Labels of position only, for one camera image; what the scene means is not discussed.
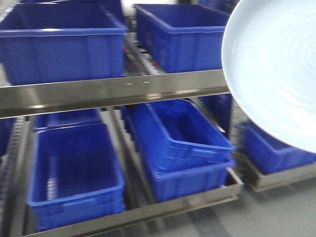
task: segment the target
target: blue storage bin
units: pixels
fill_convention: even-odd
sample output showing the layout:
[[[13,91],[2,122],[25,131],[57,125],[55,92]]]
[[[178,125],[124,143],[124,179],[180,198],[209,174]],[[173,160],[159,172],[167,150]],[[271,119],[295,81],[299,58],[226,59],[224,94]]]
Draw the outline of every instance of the blue storage bin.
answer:
[[[127,116],[126,119],[135,145],[142,155],[146,176],[158,202],[208,191],[225,184],[228,174],[227,167],[235,165],[235,161],[229,154],[224,155],[220,161],[210,162],[206,166],[161,173],[160,169],[154,166],[152,157],[149,157],[146,153],[146,148],[150,145],[150,141],[148,144],[141,142],[142,138],[137,133],[136,124],[132,122],[130,116]],[[163,149],[160,141],[157,141],[157,146],[159,145]]]
[[[125,32],[96,4],[17,4],[0,22],[0,58],[12,85],[120,77]]]
[[[27,203],[39,231],[122,212],[123,189],[105,124],[36,133]]]
[[[6,153],[14,122],[14,118],[0,119],[0,157]]]
[[[233,0],[199,0],[198,3],[224,12],[231,12],[235,5]]]
[[[35,116],[34,130],[40,131],[95,123],[102,123],[99,109],[69,111]]]
[[[167,73],[220,69],[229,15],[198,5],[136,4],[137,38]]]
[[[291,147],[249,122],[244,152],[264,174],[313,163],[316,154]]]
[[[119,21],[124,23],[124,15],[120,0],[21,0],[20,3],[97,3],[104,6],[111,14],[113,14]]]
[[[233,145],[186,100],[140,104],[131,123],[139,137],[136,145],[157,172],[166,173],[221,163]]]
[[[216,117],[218,124],[229,133],[231,123],[232,95],[210,95],[199,97],[203,105]]]

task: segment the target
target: gray floor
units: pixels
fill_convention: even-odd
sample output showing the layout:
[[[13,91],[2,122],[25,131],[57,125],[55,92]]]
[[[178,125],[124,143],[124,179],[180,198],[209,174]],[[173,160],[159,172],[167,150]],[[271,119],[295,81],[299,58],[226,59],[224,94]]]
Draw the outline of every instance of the gray floor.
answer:
[[[99,237],[314,237],[316,178]]]

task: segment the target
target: crate handle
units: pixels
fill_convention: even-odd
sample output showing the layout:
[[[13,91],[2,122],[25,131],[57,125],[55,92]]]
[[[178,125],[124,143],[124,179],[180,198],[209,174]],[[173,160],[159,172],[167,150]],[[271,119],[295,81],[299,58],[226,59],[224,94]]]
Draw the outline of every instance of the crate handle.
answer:
[[[215,152],[208,151],[208,150],[197,149],[197,148],[193,148],[191,150],[191,155],[192,156],[197,156],[197,157],[212,158],[214,156],[214,154],[215,154]]]
[[[72,210],[78,210],[80,208],[87,207],[87,206],[94,206],[96,205],[96,200],[94,198],[81,200],[81,201],[75,201],[72,203],[63,204],[64,209],[72,209]]]

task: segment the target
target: white plate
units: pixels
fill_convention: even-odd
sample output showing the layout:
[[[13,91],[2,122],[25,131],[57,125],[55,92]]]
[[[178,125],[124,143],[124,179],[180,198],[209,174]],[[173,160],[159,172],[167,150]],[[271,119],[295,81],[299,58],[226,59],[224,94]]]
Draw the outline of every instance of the white plate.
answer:
[[[241,0],[222,63],[232,95],[257,125],[316,153],[316,0]]]

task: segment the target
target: metal shelf frame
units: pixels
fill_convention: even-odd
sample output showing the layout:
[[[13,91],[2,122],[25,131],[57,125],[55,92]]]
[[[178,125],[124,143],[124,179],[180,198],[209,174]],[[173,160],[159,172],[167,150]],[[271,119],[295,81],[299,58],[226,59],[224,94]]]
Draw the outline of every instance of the metal shelf frame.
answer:
[[[108,107],[107,114],[111,118],[109,122],[114,123],[114,133],[122,147],[120,162],[127,180],[126,202],[129,210],[47,232],[26,234],[25,230],[28,228],[25,227],[24,213],[28,218],[29,211],[25,205],[25,197],[28,185],[27,177],[32,163],[30,158],[32,156],[32,123],[25,121],[25,118],[19,118],[18,121],[25,124],[20,141],[21,149],[8,159],[8,162],[18,165],[7,176],[4,176],[3,173],[0,176],[0,178],[9,178],[10,183],[9,188],[4,189],[3,184],[7,184],[8,181],[1,182],[2,201],[6,205],[2,208],[1,216],[3,236],[93,236],[155,218],[237,199],[243,183],[236,173],[229,169],[228,182],[222,188],[163,203],[155,202],[142,173],[139,157],[133,153],[128,134],[122,129],[118,114],[112,106],[223,94],[229,93],[229,89],[222,70],[165,74],[144,57],[128,36],[125,38],[125,46],[128,50],[125,57],[126,77],[0,87],[0,118]],[[242,147],[243,142],[240,125],[247,119],[234,101],[229,139],[238,149]],[[236,160],[239,161],[238,164],[245,179],[258,192],[316,176],[316,165],[314,164],[263,175],[248,158],[237,156]]]
[[[316,162],[265,175],[245,154],[238,153],[235,159],[238,162],[240,173],[244,176],[247,184],[256,192],[263,192],[316,177]]]
[[[104,122],[108,125],[119,161],[122,164],[126,180],[125,203],[127,210],[122,213],[101,217],[50,231],[35,230],[35,221],[32,212],[26,205],[28,176],[30,175],[33,157],[33,124],[25,121],[21,128],[19,149],[16,151],[18,163],[14,172],[14,184],[10,187],[15,192],[10,193],[6,202],[7,216],[2,225],[3,235],[7,237],[81,237],[94,236],[141,222],[151,221],[188,211],[193,211],[228,201],[238,199],[243,182],[232,169],[225,186],[218,189],[198,193],[170,201],[157,203],[152,196],[151,188],[145,178],[141,165],[141,158],[135,152],[130,135],[123,128],[119,110],[112,107],[102,112]]]

